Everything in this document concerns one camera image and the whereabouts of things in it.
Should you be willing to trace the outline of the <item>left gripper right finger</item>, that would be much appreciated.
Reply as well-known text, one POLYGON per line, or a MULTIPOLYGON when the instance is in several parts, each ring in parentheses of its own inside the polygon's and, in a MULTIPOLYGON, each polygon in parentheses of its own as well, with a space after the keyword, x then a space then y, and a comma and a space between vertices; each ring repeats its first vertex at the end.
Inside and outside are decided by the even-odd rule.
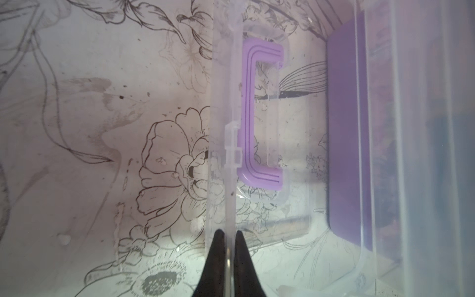
POLYGON ((234 286, 236 297, 266 297, 252 263, 246 240, 241 230, 236 232, 234 257, 234 286))

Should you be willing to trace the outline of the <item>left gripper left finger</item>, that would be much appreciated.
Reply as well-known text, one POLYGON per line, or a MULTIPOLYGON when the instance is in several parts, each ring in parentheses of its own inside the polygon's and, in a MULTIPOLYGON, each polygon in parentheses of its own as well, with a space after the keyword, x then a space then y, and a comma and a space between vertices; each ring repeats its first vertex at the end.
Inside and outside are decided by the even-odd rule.
POLYGON ((192 297, 223 297, 225 291, 225 233, 217 230, 192 297))

